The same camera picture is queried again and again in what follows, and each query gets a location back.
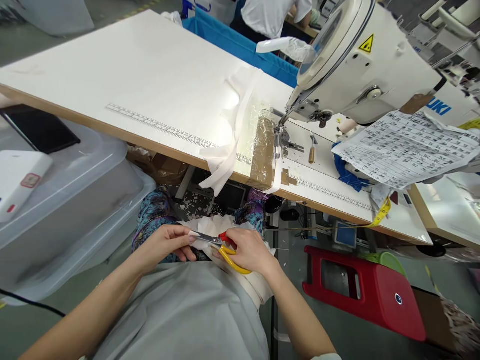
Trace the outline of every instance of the floral leggings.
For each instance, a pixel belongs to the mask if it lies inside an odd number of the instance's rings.
[[[235,224],[241,225],[249,222],[264,236],[265,202],[252,200],[235,211]],[[165,224],[176,224],[179,219],[175,215],[169,192],[166,186],[159,186],[143,199],[140,214],[136,223],[135,237],[131,244],[131,252],[137,250],[159,227]],[[209,258],[203,251],[192,248],[199,261],[208,261]],[[177,255],[171,253],[162,263],[179,263]]]

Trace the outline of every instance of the red plastic stool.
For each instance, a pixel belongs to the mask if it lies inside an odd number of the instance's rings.
[[[311,256],[312,284],[303,283],[308,296],[365,319],[381,327],[424,342],[427,338],[424,323],[409,281],[399,272],[386,266],[336,252],[306,246]],[[322,286],[322,261],[347,267],[350,296]],[[358,273],[360,299],[357,298],[355,272]]]

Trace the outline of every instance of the yellow warning triangle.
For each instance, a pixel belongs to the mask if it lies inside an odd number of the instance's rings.
[[[374,34],[372,34],[362,45],[360,45],[359,49],[370,54],[372,52],[373,47],[374,47]]]

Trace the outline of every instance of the woman's left hand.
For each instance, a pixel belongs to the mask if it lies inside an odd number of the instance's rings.
[[[181,225],[162,225],[128,258],[142,274],[151,272],[169,254],[176,254],[182,262],[187,258],[197,261],[190,244],[197,240],[189,236],[190,229]]]

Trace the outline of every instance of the industrial sewing machine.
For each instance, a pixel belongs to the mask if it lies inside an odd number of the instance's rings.
[[[333,114],[342,113],[369,125],[414,95],[430,96],[418,109],[426,105],[423,111],[445,125],[480,117],[478,100],[421,58],[397,20],[375,0],[346,0],[335,10],[302,62],[297,82],[286,112],[275,112],[281,116],[277,144],[293,149],[288,119],[324,128]]]

